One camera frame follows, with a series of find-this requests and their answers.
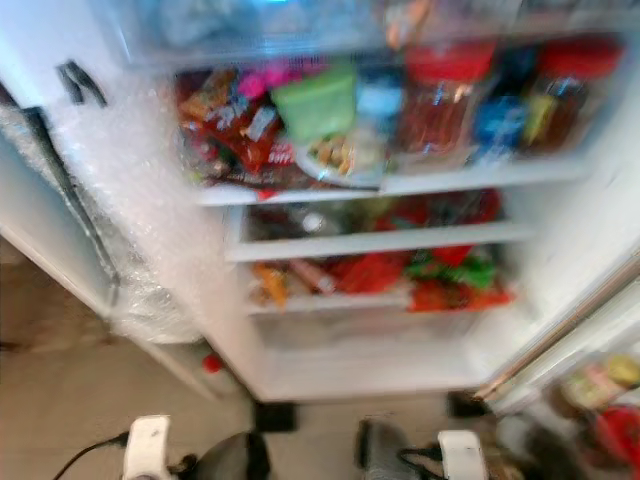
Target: refrigerator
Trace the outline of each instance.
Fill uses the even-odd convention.
[[[126,232],[158,284],[171,292],[257,400],[468,390],[485,398],[502,398],[508,391],[517,403],[562,370],[565,358],[586,355],[613,341],[610,337],[635,335],[634,281],[640,272],[640,15],[635,11],[583,12],[555,23],[523,20],[508,28],[466,21],[434,29],[425,40],[450,41],[465,33],[521,38],[515,34],[528,30],[620,33],[627,51],[616,71],[615,92],[579,148],[498,167],[398,172],[389,174],[375,193],[297,190],[266,200],[318,202],[496,188],[504,199],[504,218],[419,231],[259,242],[247,225],[248,206],[261,203],[255,192],[229,185],[195,189],[184,181],[175,158],[170,99],[176,71],[248,61],[256,53],[251,39],[223,43],[215,55],[207,49],[161,48],[141,40],[139,18],[128,6],[135,2],[114,0],[107,8],[98,3],[38,0],[30,9],[3,4],[0,80],[21,108],[44,109],[68,170]],[[139,2],[139,7],[153,3]],[[260,2],[266,9],[281,4]],[[375,15],[378,4],[368,5]],[[350,55],[371,47],[368,32],[347,30],[333,40],[323,36],[323,51]],[[297,43],[262,45],[259,53],[269,48],[286,55],[313,51],[313,36],[296,38]],[[99,84],[106,107],[90,96],[84,104],[73,103],[56,70],[69,60]],[[45,186],[14,170],[2,175],[1,195],[9,195],[11,186],[13,196],[3,198],[0,233],[96,312],[113,315],[118,307],[109,300],[110,278],[99,268],[86,232],[65,226],[66,213],[49,211],[57,207],[44,198]],[[24,228],[18,228],[21,222]],[[249,298],[253,262],[465,244],[500,246],[516,301],[475,313],[420,314],[408,313],[406,298],[394,293],[292,300],[284,312],[256,307]],[[626,293],[618,301],[620,291]],[[602,305],[598,318],[591,318]],[[198,362],[185,360],[188,346],[139,343],[178,376],[201,385],[194,371]]]

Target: jar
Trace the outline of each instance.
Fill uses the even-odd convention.
[[[402,151],[439,157],[469,148],[469,120],[494,50],[494,43],[478,43],[407,53],[409,80],[396,135]]]
[[[607,80],[623,50],[613,37],[565,39],[544,47],[528,96],[522,149],[553,153],[577,145],[606,99]]]

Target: open refrigerator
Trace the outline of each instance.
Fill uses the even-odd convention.
[[[367,61],[367,55],[357,54],[384,50],[384,31],[360,28],[349,15],[371,26],[388,3],[328,4],[329,13],[333,6],[345,15],[345,24],[336,28],[340,35],[332,36],[318,34],[335,20],[322,16],[327,11],[321,2],[247,2],[256,7],[252,12],[257,17],[245,20],[253,18],[253,24],[266,30],[193,48],[169,48],[145,33],[141,18],[146,17],[136,8],[144,12],[162,2],[97,3],[39,0],[32,5],[37,15],[15,2],[0,7],[1,81],[21,108],[44,107],[54,143],[73,176],[126,232],[157,283],[171,292],[257,400],[307,402],[449,390],[479,391],[489,398],[503,392],[525,367],[533,369],[528,371],[535,371],[536,378],[554,375],[553,362],[532,362],[554,344],[562,345],[574,329],[580,345],[566,348],[589,351],[596,334],[577,332],[591,332],[590,312],[637,276],[640,11],[628,2],[608,11],[554,15],[531,7],[530,16],[518,13],[523,8],[519,2],[515,9],[513,2],[495,2],[500,8],[494,2],[475,2],[478,8],[493,5],[501,15],[496,19],[484,10],[465,8],[451,13],[456,21],[445,16],[447,21],[411,39],[425,45],[494,37],[521,43],[532,36],[617,33],[626,52],[614,75],[616,87],[579,147],[501,165],[398,170],[387,173],[375,191],[297,189],[264,200],[235,185],[196,188],[185,182],[184,167],[176,158],[174,74],[222,63],[247,64],[276,54]],[[276,22],[278,9],[287,6],[295,22]],[[308,18],[312,13],[318,16],[318,28]],[[269,30],[276,26],[294,31]],[[100,85],[108,99],[105,108],[71,101],[56,69],[69,60]],[[56,210],[52,202],[40,200],[45,186],[28,180],[19,167],[5,168],[6,185],[0,193],[7,195],[0,207],[3,236],[96,312],[115,315],[119,306],[109,299],[110,277],[101,270],[84,232],[64,226],[62,206]],[[495,221],[268,241],[250,233],[250,206],[256,204],[478,189],[500,192],[504,212]],[[514,301],[480,311],[437,313],[408,312],[406,292],[397,291],[290,299],[284,311],[251,301],[247,276],[255,262],[468,244],[497,247]],[[616,335],[630,335],[637,327],[635,298],[625,301],[624,312],[607,310],[598,332],[608,331],[610,324]],[[298,331],[293,336],[313,340],[282,341]],[[185,360],[188,348],[139,343],[183,379],[201,383],[193,372],[197,362]]]

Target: floor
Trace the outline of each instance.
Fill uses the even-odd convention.
[[[74,312],[82,306],[37,273],[26,276],[27,284],[20,283],[24,276],[11,277],[14,283],[9,288],[8,269],[2,271],[3,339],[8,335],[7,340],[29,346],[0,356],[3,480],[49,480],[79,449],[128,429],[141,415],[171,415],[170,462],[186,453],[204,453],[250,428],[249,404],[241,395],[206,400],[129,341],[104,342],[94,326],[67,329],[67,337],[69,332],[81,332],[73,333],[73,341],[63,341],[64,335],[52,331],[44,337],[59,341],[34,341],[43,331],[39,320],[64,323],[77,317]],[[58,307],[51,309],[52,304]],[[7,315],[13,321],[5,323]],[[374,414],[393,415],[416,444],[435,438],[447,422],[440,396],[303,406],[298,432],[267,438],[277,478],[357,478],[355,433],[358,422]],[[123,452],[115,448],[92,452],[64,478],[117,479],[122,461]]]

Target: black cable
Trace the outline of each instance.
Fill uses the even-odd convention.
[[[60,480],[62,476],[66,473],[67,470],[78,461],[81,457],[86,455],[92,450],[96,450],[98,448],[107,447],[109,445],[116,445],[120,448],[125,448],[127,446],[127,442],[129,441],[129,432],[122,432],[120,435],[117,435],[113,438],[109,438],[108,440],[103,440],[102,442],[94,443],[90,447],[83,448],[78,453],[76,453],[71,460],[69,460],[62,469],[57,473],[53,480]]]

